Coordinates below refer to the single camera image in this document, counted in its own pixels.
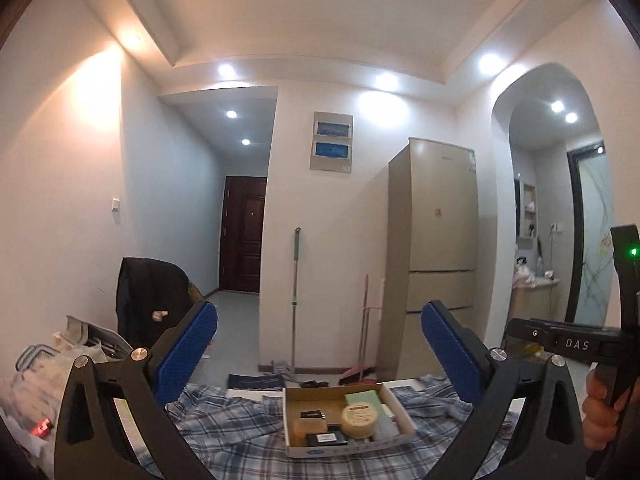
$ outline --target metal screw head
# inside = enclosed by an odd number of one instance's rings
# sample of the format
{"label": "metal screw head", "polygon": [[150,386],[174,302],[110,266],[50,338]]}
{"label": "metal screw head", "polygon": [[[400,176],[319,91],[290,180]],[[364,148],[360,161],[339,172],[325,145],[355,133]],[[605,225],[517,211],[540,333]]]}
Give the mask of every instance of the metal screw head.
{"label": "metal screw head", "polygon": [[74,366],[76,368],[82,368],[82,367],[85,367],[88,362],[89,362],[89,358],[86,355],[81,355],[80,357],[76,357],[76,360],[74,361]]}
{"label": "metal screw head", "polygon": [[507,360],[507,352],[505,352],[502,348],[492,348],[490,354],[491,359],[493,359],[494,361]]}
{"label": "metal screw head", "polygon": [[136,348],[133,352],[131,352],[131,358],[134,361],[143,361],[146,359],[146,356],[149,354],[146,348]]}
{"label": "metal screw head", "polygon": [[564,357],[558,354],[553,354],[551,356],[551,362],[555,364],[558,368],[562,368],[565,364]]}

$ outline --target refrigerator door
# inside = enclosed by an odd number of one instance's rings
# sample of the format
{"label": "refrigerator door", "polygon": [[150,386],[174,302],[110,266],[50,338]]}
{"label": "refrigerator door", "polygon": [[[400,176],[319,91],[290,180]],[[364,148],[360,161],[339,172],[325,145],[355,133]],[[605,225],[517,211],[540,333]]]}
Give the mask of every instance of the refrigerator door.
{"label": "refrigerator door", "polygon": [[[472,308],[452,310],[451,314],[462,326],[472,327],[474,323]],[[396,379],[413,379],[425,374],[443,376],[444,371],[422,334],[420,313],[410,313],[404,317],[404,337]]]}
{"label": "refrigerator door", "polygon": [[476,272],[411,272],[406,301],[407,312],[421,312],[433,300],[449,309],[471,307],[476,293]]}
{"label": "refrigerator door", "polygon": [[476,158],[466,148],[410,139],[410,270],[469,270],[478,260]]}

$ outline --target ceiling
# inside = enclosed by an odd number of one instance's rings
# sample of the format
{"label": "ceiling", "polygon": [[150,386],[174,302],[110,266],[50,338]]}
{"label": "ceiling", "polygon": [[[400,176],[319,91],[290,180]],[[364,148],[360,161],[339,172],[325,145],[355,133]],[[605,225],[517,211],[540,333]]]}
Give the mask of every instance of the ceiling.
{"label": "ceiling", "polygon": [[[226,167],[266,168],[271,150],[278,89],[213,89],[164,96],[213,146]],[[230,119],[228,111],[238,116]],[[243,139],[251,144],[244,146]]]}
{"label": "ceiling", "polygon": [[[516,103],[509,123],[511,144],[527,150],[544,150],[562,140],[600,129],[584,87],[558,65],[532,70],[510,92]],[[556,101],[562,101],[564,111],[555,113],[551,109]],[[570,112],[578,115],[573,124],[565,120]]]}
{"label": "ceiling", "polygon": [[440,65],[494,0],[156,0],[191,60],[339,45]]}
{"label": "ceiling", "polygon": [[509,64],[588,0],[85,0],[149,73],[161,94],[238,79],[377,88],[456,106],[494,76],[482,55]]}

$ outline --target cardboard box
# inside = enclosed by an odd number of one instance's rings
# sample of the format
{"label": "cardboard box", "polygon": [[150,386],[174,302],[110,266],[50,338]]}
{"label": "cardboard box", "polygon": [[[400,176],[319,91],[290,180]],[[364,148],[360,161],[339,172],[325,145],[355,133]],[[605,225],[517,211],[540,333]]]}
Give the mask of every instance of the cardboard box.
{"label": "cardboard box", "polygon": [[[375,390],[380,401],[394,413],[400,434],[375,442],[357,440],[355,444],[347,444],[346,446],[294,447],[290,444],[289,435],[293,432],[293,421],[300,416],[300,412],[322,410],[327,424],[340,424],[342,410],[347,405],[345,394],[367,390]],[[361,384],[337,388],[285,388],[282,409],[287,456],[292,458],[351,455],[395,447],[413,440],[416,433],[414,423],[404,406],[384,384]]]}

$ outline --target mop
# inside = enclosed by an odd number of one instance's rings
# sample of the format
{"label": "mop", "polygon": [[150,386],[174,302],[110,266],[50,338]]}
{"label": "mop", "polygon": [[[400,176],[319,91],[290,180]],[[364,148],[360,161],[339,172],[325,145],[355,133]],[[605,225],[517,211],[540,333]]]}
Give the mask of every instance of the mop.
{"label": "mop", "polygon": [[300,227],[296,227],[293,241],[293,292],[291,297],[291,363],[272,361],[271,372],[285,380],[297,383],[296,380],[296,310],[298,308],[298,259],[300,254]]}

